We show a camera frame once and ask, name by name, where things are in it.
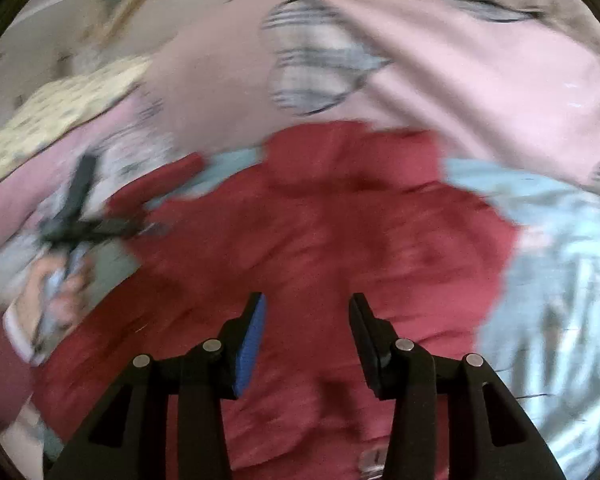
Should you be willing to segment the dark red sleeve forearm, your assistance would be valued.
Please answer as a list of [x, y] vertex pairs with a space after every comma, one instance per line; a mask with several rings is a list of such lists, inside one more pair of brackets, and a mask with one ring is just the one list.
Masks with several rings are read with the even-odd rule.
[[0, 314], [0, 432], [18, 417], [33, 390], [33, 347], [11, 304]]

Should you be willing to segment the person's left hand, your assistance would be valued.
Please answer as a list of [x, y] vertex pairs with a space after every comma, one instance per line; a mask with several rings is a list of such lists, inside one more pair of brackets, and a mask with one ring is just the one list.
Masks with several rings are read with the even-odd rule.
[[90, 256], [84, 257], [78, 268], [60, 284], [57, 292], [47, 298], [44, 292], [48, 278], [65, 271], [65, 258], [46, 255], [31, 264], [27, 281], [14, 302], [15, 316], [19, 327], [31, 344], [35, 342], [36, 330], [42, 314], [50, 314], [64, 330], [80, 322], [87, 300], [87, 287], [91, 285], [94, 266]]

